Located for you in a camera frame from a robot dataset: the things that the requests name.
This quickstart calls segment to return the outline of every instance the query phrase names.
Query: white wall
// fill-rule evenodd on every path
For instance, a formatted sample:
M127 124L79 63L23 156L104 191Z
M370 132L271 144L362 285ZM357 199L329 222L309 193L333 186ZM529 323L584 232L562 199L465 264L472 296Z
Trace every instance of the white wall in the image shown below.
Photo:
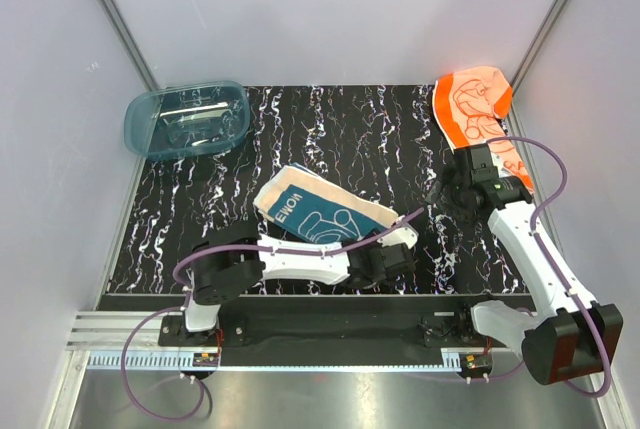
M40 427L104 271L144 92L97 0L0 0L0 426Z
M160 85L513 75L553 0L116 0Z
M614 360L640 423L640 43L638 0L571 0L514 110L526 134L566 161L569 185L552 206L569 265L625 327ZM557 169L537 154L548 193Z

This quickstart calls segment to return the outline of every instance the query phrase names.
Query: orange and peach towel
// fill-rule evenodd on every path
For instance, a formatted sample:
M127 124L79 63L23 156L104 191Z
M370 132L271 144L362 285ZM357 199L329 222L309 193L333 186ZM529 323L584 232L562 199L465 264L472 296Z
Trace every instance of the orange and peach towel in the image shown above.
M451 149L504 136L498 119L511 107L511 86L499 69L479 66L441 77L433 91L433 110ZM533 181L510 141L489 144L500 175L518 176L533 192Z

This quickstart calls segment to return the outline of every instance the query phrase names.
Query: metal floor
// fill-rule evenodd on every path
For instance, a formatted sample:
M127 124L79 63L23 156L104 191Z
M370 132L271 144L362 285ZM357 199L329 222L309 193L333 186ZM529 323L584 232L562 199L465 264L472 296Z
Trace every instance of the metal floor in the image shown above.
M495 374L516 359L495 355ZM188 412L195 387L173 381L144 396L146 388L170 375L139 371L129 379L150 409L167 416ZM430 377L455 379L451 374ZM220 372L206 380L213 400L189 422L162 423L127 405L118 371L88 370L74 429L110 428L604 428L597 403L563 384L539 386L526 372L503 381L467 386L407 374Z

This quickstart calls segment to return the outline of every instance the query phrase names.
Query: folded towel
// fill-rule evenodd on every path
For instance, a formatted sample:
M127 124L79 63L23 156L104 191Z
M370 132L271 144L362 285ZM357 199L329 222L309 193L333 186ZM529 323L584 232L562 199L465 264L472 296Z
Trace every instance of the folded towel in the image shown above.
M497 119L511 107L511 86L499 69L480 66L441 77L433 91L433 110L451 149L504 136ZM533 192L533 181L509 141L489 145L502 176L514 175Z
M398 219L395 211L360 199L298 165L280 169L253 204L267 220L315 244L360 240Z

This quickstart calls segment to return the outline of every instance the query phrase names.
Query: plastic bin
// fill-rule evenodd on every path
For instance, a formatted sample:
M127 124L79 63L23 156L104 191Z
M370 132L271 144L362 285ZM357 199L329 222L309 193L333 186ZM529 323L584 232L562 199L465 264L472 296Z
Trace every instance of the plastic bin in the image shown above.
M235 82L148 92L129 104L124 141L153 161L218 154L244 140L249 118L246 91Z

